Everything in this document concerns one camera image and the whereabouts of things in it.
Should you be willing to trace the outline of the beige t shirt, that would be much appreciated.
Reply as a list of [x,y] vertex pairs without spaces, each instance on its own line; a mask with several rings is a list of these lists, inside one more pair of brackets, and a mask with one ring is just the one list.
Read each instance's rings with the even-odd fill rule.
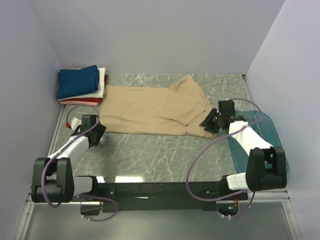
[[213,138],[200,124],[213,106],[191,75],[168,88],[106,87],[100,122],[109,133]]

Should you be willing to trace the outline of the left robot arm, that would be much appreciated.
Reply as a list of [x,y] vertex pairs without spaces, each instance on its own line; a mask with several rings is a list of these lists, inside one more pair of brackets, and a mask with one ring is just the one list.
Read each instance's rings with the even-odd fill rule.
[[47,157],[37,158],[33,165],[32,201],[56,208],[81,194],[88,201],[96,200],[100,195],[97,178],[75,176],[73,168],[84,152],[99,144],[105,130],[97,115],[83,115],[66,144]]

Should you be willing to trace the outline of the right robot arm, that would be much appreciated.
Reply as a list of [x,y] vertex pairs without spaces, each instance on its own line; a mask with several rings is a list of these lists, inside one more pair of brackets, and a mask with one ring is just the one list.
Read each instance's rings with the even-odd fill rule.
[[264,113],[249,122],[238,115],[235,109],[235,99],[220,100],[218,108],[213,108],[200,124],[205,131],[216,134],[219,130],[227,133],[241,146],[248,155],[246,171],[225,177],[226,183],[219,187],[222,198],[230,200],[237,190],[252,192],[283,189],[287,186],[286,154],[282,147],[273,146],[264,140],[251,127],[264,120]]

